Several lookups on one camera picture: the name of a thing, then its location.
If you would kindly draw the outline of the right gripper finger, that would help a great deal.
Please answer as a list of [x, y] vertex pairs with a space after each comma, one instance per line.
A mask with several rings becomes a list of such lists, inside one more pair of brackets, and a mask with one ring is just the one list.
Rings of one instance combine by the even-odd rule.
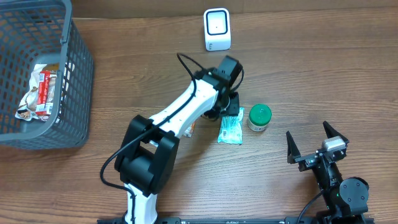
[[287, 162], [289, 164], [294, 164], [297, 162], [296, 159], [301, 157], [301, 154], [289, 131], [286, 132], [286, 138], [287, 138]]
[[346, 144], [349, 143], [349, 140], [337, 130], [335, 130], [327, 121], [323, 122], [323, 127], [328, 139], [339, 136]]

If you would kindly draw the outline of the teal wet wipes pack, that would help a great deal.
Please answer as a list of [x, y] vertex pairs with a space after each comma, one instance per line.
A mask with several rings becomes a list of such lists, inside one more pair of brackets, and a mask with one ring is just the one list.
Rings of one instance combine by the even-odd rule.
[[243, 117], [244, 108], [239, 108], [237, 116], [225, 116], [221, 120], [218, 143], [239, 144], [243, 143]]

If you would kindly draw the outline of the orange Kleenex tissue pack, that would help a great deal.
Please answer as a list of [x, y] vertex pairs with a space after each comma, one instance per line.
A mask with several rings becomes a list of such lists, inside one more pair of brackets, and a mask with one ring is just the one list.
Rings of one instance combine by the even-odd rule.
[[193, 123], [184, 131], [184, 134], [183, 134], [183, 135], [184, 135], [185, 137], [187, 137], [187, 138], [192, 137], [195, 124], [196, 124], [196, 122], [193, 122]]

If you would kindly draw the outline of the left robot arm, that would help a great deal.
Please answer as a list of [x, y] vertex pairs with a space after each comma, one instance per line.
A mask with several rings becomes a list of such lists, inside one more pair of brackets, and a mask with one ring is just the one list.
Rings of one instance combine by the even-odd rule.
[[189, 72], [188, 88], [161, 112], [135, 116], [126, 131], [114, 168], [127, 192], [127, 210], [119, 223], [155, 223], [156, 201], [174, 168], [183, 133], [201, 116], [217, 120], [239, 113], [238, 60], [225, 56], [217, 67]]

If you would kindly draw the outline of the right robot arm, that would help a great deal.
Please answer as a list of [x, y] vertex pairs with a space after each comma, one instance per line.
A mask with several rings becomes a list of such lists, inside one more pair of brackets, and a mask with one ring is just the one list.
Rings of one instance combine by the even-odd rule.
[[[289, 132], [287, 139], [287, 162], [298, 164], [300, 172], [311, 170], [320, 192], [306, 204], [295, 223], [372, 223], [364, 213], [368, 211], [369, 184], [360, 177], [342, 178], [336, 163], [346, 157], [349, 139], [323, 122], [327, 138], [320, 149], [302, 156]], [[314, 217], [305, 218], [308, 208], [323, 197], [327, 209]]]

